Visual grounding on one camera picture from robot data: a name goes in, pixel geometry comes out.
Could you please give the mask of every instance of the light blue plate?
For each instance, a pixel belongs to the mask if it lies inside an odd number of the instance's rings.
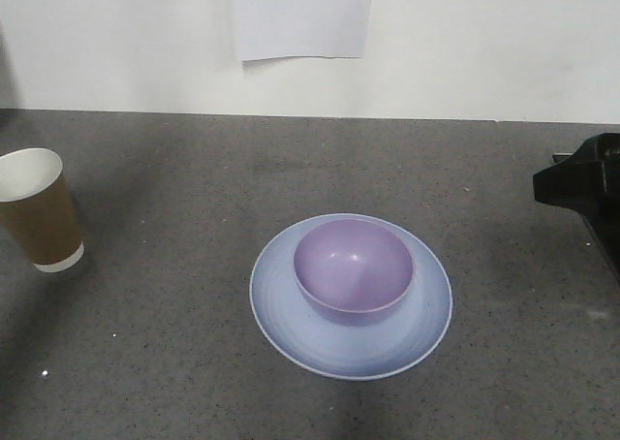
[[[295,282],[293,253],[303,236],[334,220],[365,219],[396,234],[416,262],[414,286],[383,321],[362,327],[332,323],[306,301]],[[264,336],[294,363],[326,377],[376,380],[426,358],[448,330],[452,294],[437,257],[415,236],[374,217],[328,214],[292,225],[263,250],[250,279],[252,311]]]

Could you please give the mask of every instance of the bowl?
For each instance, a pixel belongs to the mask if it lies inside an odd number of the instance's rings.
[[[328,319],[350,325],[387,316],[414,282],[414,258],[382,225],[366,220],[327,222],[294,251],[299,289]]]

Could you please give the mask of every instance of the paper sheet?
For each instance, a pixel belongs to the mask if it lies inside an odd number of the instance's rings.
[[[232,0],[239,60],[361,57],[371,0]]]

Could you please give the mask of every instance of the wall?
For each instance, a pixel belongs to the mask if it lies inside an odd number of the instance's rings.
[[[363,59],[244,64],[229,3],[0,0],[0,107],[620,123],[620,0],[373,0]]]

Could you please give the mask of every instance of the paper cup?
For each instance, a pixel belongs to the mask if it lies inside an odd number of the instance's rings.
[[[58,154],[33,147],[0,157],[0,223],[38,270],[79,261],[84,245]]]

